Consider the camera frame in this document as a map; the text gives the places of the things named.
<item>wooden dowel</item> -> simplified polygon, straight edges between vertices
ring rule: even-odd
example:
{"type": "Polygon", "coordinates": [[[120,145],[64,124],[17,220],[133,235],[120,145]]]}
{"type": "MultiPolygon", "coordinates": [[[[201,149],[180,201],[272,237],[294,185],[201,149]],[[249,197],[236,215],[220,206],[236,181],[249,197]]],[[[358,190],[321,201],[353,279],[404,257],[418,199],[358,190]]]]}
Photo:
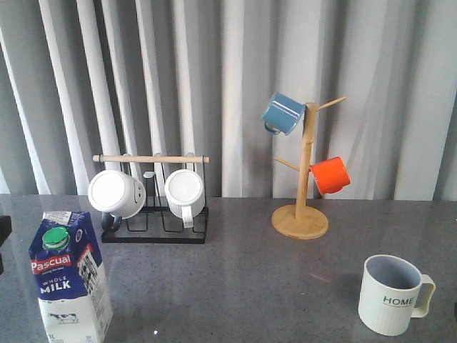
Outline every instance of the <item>wooden dowel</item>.
{"type": "Polygon", "coordinates": [[[296,171],[300,171],[300,168],[298,168],[297,166],[294,166],[292,163],[290,162],[287,162],[286,160],[284,159],[280,159],[279,157],[274,157],[273,158],[275,161],[278,161],[279,163],[282,163],[284,164],[285,166],[288,166],[289,168],[292,168],[292,169],[295,169],[296,171]]]}
{"type": "Polygon", "coordinates": [[[341,98],[337,98],[337,99],[335,99],[335,100],[333,100],[333,101],[330,101],[330,102],[328,102],[328,103],[326,103],[326,104],[324,104],[324,105],[322,105],[322,106],[319,106],[319,107],[317,108],[316,111],[320,111],[320,110],[322,110],[322,109],[325,109],[326,107],[329,107],[329,106],[331,106],[331,105],[337,104],[337,103],[339,103],[340,101],[344,101],[344,100],[346,100],[346,99],[347,99],[347,96],[342,96],[341,98]]]}
{"type": "Polygon", "coordinates": [[[94,155],[94,162],[143,162],[143,163],[209,163],[209,156],[117,156],[94,155]]]}
{"type": "Polygon", "coordinates": [[[311,164],[311,147],[314,139],[314,125],[316,123],[316,107],[313,102],[306,104],[305,130],[301,138],[300,176],[298,178],[297,202],[295,218],[306,218],[306,196],[308,194],[309,165],[311,164]]]}

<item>blue mug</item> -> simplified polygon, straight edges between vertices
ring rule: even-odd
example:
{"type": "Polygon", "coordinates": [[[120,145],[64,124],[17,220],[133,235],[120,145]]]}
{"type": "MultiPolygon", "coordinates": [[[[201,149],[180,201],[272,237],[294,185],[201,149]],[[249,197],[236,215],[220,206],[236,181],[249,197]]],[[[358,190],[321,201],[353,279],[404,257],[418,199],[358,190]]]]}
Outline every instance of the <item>blue mug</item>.
{"type": "Polygon", "coordinates": [[[262,116],[266,131],[272,134],[283,132],[287,136],[305,114],[305,110],[306,105],[276,92],[262,116]]]}

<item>gray countertop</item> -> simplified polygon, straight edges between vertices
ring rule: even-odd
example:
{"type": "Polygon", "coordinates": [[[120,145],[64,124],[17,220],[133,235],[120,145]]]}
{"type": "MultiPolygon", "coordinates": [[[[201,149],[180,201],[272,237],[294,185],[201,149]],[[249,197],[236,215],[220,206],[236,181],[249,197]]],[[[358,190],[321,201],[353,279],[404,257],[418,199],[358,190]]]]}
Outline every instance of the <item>gray countertop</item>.
{"type": "MultiPolygon", "coordinates": [[[[319,239],[279,234],[290,199],[209,200],[205,244],[100,241],[114,316],[105,342],[456,342],[457,203],[309,200],[329,220],[319,239]],[[430,312],[384,337],[358,318],[363,262],[394,254],[436,283],[430,312]]],[[[0,195],[13,233],[1,248],[2,342],[47,342],[27,249],[43,211],[87,197],[0,195]]]]}

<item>white mug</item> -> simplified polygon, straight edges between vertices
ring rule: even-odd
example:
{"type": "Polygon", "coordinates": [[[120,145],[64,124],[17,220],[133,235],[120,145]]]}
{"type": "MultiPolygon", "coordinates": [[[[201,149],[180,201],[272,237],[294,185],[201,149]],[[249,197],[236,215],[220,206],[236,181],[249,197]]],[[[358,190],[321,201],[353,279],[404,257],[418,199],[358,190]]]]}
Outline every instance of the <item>white mug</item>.
{"type": "Polygon", "coordinates": [[[435,288],[428,275],[404,259],[374,255],[363,267],[358,315],[374,332],[397,336],[408,329],[411,318],[428,314],[435,288]],[[421,303],[417,304],[421,290],[421,303]]]}
{"type": "Polygon", "coordinates": [[[170,211],[183,219],[184,227],[193,227],[205,204],[201,177],[188,169],[177,170],[165,181],[165,195],[170,211]]]}
{"type": "Polygon", "coordinates": [[[104,170],[92,179],[88,196],[91,205],[100,212],[128,219],[143,207],[146,190],[134,177],[117,170],[104,170]]]}

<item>white curtain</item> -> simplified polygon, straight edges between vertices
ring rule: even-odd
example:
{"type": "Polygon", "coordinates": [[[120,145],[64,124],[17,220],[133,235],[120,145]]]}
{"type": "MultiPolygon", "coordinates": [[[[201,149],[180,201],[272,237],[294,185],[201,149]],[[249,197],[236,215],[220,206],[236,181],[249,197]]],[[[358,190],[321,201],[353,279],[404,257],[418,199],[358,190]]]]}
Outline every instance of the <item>white curtain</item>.
{"type": "Polygon", "coordinates": [[[295,197],[298,173],[273,157],[299,165],[301,128],[271,136],[261,121],[279,91],[348,97],[318,113],[313,163],[341,156],[351,176],[325,198],[455,201],[456,13],[455,0],[0,1],[0,192],[86,194],[119,168],[94,154],[194,154],[211,158],[209,196],[295,197]]]}

